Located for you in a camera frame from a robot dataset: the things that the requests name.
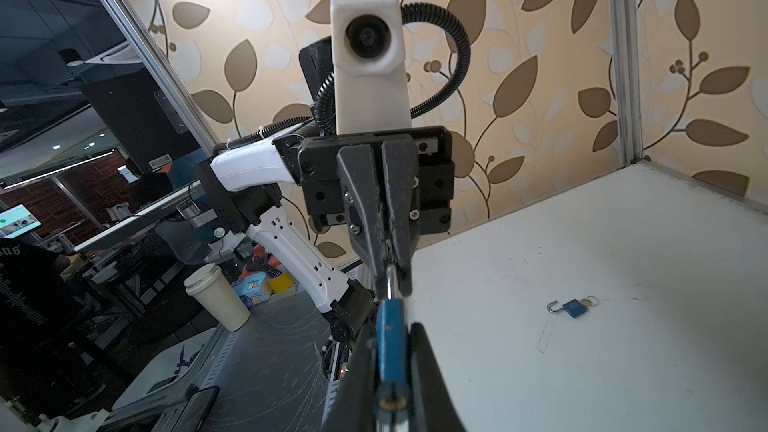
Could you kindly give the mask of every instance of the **leaf patterned wallpaper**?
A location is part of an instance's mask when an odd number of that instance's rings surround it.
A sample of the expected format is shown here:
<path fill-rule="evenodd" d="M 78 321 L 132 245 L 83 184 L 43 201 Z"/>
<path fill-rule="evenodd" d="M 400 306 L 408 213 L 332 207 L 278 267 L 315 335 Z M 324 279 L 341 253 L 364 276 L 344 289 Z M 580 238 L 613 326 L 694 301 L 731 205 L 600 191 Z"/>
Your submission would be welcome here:
<path fill-rule="evenodd" d="M 222 141 L 310 114 L 298 51 L 330 34 L 330 0 L 128 1 Z M 446 6 L 472 42 L 459 92 L 414 120 L 453 134 L 451 233 L 619 167 L 608 0 L 402 1 Z M 456 57 L 427 24 L 408 24 L 406 54 L 415 105 L 442 87 Z M 282 189 L 288 213 L 321 253 L 349 259 L 344 227 L 312 230 L 301 190 Z"/>
<path fill-rule="evenodd" d="M 646 159 L 768 204 L 765 0 L 638 0 Z"/>

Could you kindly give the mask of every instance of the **desk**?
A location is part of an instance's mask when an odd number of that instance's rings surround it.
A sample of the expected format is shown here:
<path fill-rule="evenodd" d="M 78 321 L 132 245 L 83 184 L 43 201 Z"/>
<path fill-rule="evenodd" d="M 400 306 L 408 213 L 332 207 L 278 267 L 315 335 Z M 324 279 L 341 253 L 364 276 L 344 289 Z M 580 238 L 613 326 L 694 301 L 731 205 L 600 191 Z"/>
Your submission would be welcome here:
<path fill-rule="evenodd" d="M 635 165 L 418 251 L 406 310 L 467 430 L 757 432 L 767 264 L 767 216 Z"/>
<path fill-rule="evenodd" d="M 137 235 L 146 234 L 157 225 L 157 219 L 176 213 L 176 205 L 188 198 L 189 194 L 192 195 L 192 199 L 205 195 L 199 180 L 192 182 L 191 188 L 188 186 L 180 188 L 136 212 L 136 216 L 141 217 L 128 217 L 87 241 L 75 245 L 74 250 L 76 252 L 104 250 L 122 242 L 130 241 Z"/>
<path fill-rule="evenodd" d="M 328 323 L 311 297 L 295 289 L 275 295 L 251 311 L 239 330 L 221 325 L 190 370 L 170 386 L 114 410 L 99 432 L 111 432 L 137 418 L 159 415 L 154 432 L 170 432 L 186 405 L 191 385 L 221 388 L 202 431 L 319 430 L 328 381 L 319 350 Z"/>

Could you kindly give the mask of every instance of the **label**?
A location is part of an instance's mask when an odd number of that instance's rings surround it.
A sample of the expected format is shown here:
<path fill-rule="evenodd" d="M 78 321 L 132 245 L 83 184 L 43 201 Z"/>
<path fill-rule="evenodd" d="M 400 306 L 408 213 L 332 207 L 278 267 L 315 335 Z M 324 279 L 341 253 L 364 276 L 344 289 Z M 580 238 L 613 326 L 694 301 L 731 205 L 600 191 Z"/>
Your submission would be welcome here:
<path fill-rule="evenodd" d="M 156 168 L 161 168 L 165 164 L 170 164 L 170 163 L 171 163 L 170 154 L 165 154 L 164 156 L 160 156 L 158 158 L 150 160 L 149 167 L 151 167 L 152 170 L 155 170 Z"/>

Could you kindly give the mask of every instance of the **white camera housing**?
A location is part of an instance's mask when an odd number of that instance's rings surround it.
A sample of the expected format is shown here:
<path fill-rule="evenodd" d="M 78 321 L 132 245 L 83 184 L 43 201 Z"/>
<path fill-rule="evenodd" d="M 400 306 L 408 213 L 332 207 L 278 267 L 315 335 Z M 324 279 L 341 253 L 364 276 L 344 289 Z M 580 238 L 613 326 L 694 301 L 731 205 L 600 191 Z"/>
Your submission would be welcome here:
<path fill-rule="evenodd" d="M 360 16 L 379 17 L 389 27 L 389 44 L 377 57 L 360 57 L 347 37 Z M 399 0 L 331 0 L 331 30 L 337 133 L 410 128 Z"/>

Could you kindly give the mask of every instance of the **ceiling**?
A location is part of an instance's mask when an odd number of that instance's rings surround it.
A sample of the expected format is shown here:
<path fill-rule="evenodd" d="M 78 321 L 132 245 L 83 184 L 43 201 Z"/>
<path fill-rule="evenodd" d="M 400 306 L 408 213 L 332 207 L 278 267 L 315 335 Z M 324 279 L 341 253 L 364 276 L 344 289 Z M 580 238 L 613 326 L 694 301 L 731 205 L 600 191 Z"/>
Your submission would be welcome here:
<path fill-rule="evenodd" d="M 0 153 L 0 182 L 11 185 L 17 180 L 100 155 L 117 145 L 118 140 L 101 117 L 93 107 L 87 106 L 70 120 Z"/>
<path fill-rule="evenodd" d="M 120 30 L 99 0 L 0 0 L 0 17 L 0 101 L 8 107 L 0 112 L 0 177 L 19 174 L 22 164 L 35 168 L 89 156 L 92 150 L 64 147 L 105 128 L 87 120 L 98 115 L 87 107 L 80 86 L 142 65 L 68 67 L 58 52 L 72 48 L 89 59 L 124 42 Z M 80 130 L 70 126 L 85 123 Z M 54 151 L 48 142 L 62 147 Z M 13 161 L 17 165 L 9 168 Z"/>

